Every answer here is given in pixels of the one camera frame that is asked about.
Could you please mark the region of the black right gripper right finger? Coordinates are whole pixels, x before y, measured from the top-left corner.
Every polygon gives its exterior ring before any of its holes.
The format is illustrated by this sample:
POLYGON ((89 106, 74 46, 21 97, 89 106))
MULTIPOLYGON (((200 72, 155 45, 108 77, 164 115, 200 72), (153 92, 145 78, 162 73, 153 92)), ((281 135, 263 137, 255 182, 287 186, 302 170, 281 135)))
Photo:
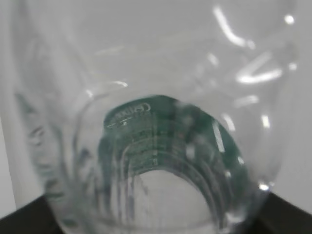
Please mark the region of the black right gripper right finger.
POLYGON ((312 216, 270 193, 253 223, 254 234, 312 234, 312 216))

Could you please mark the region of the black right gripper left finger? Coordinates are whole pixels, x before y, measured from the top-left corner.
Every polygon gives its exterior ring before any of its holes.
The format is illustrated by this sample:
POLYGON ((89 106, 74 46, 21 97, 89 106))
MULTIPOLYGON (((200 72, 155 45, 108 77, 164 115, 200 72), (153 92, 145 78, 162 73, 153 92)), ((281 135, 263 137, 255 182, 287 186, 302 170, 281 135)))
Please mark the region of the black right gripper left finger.
POLYGON ((63 234, 45 196, 0 219, 2 234, 63 234))

